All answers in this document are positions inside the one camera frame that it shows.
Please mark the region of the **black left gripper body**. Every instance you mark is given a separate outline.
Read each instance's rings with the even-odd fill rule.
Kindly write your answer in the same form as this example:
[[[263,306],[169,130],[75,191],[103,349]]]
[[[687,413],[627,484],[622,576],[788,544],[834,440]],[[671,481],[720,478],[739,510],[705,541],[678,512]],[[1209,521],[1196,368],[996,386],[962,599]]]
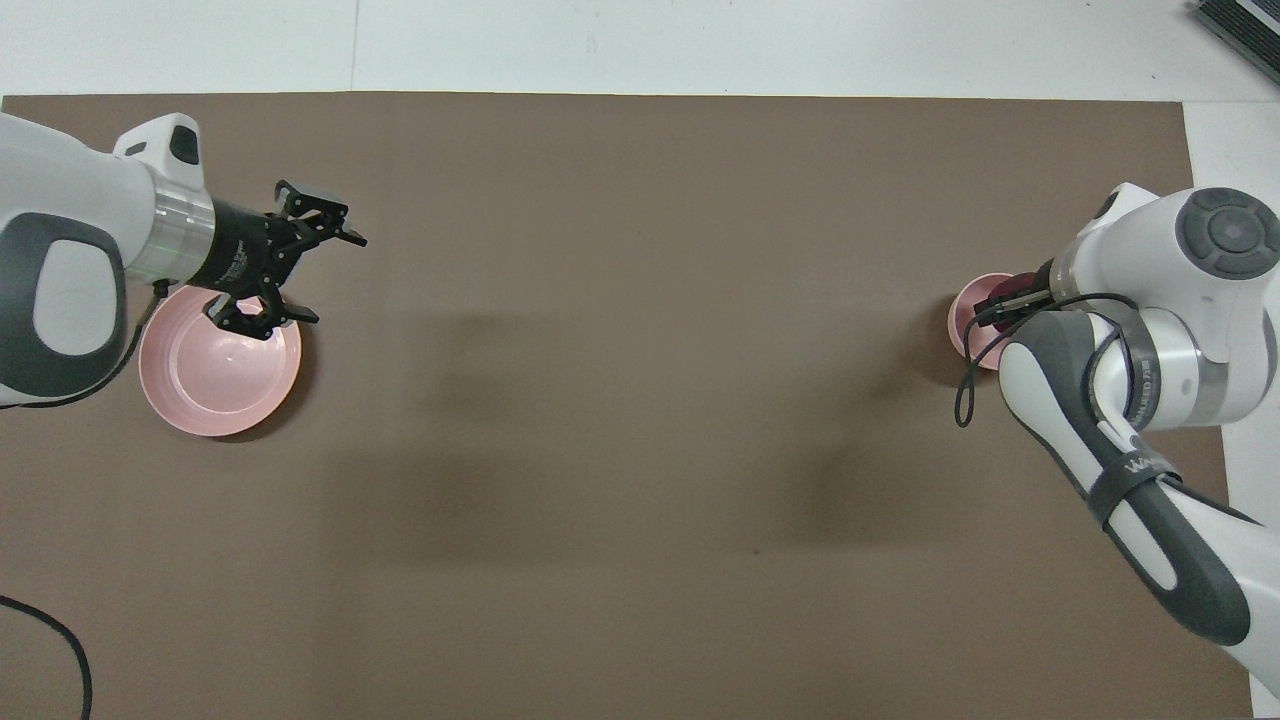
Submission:
[[[276,254],[296,240],[285,219],[252,211],[228,201],[215,201],[214,236],[204,261],[204,288],[233,299],[279,293],[282,270]]]

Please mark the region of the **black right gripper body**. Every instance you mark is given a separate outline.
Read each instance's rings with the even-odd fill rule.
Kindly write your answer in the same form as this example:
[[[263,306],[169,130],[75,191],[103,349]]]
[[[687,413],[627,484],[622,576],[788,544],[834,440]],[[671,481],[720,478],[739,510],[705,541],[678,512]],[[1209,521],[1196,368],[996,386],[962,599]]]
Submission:
[[[1044,261],[1036,272],[1025,272],[1007,281],[1007,299],[1015,302],[1050,302],[1055,260]]]

